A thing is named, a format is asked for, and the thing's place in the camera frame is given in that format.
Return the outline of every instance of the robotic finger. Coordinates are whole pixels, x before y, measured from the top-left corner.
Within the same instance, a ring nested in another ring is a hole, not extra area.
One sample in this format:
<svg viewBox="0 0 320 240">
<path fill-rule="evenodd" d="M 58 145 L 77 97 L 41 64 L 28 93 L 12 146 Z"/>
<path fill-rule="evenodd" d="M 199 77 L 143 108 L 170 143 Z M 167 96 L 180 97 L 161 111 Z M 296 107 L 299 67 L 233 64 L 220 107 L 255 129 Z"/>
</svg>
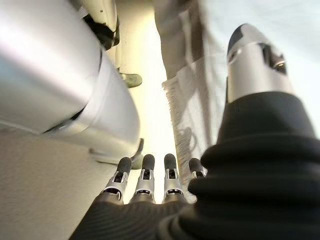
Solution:
<svg viewBox="0 0 320 240">
<path fill-rule="evenodd" d="M 165 155 L 164 169 L 164 197 L 162 203 L 166 204 L 174 201 L 187 203 L 179 179 L 176 158 L 173 154 L 168 153 Z"/>
<path fill-rule="evenodd" d="M 154 178 L 155 157 L 147 154 L 143 158 L 140 177 L 136 184 L 135 192 L 130 203 L 155 202 L 155 178 Z"/>
<path fill-rule="evenodd" d="M 201 165 L 201 162 L 197 158 L 192 158 L 189 161 L 189 169 L 193 179 L 203 178 L 205 176 L 204 168 Z"/>
<path fill-rule="evenodd" d="M 95 198 L 95 202 L 109 202 L 116 205 L 124 204 L 124 193 L 127 187 L 131 164 L 129 157 L 124 157 L 120 160 L 114 175 Z"/>
</svg>

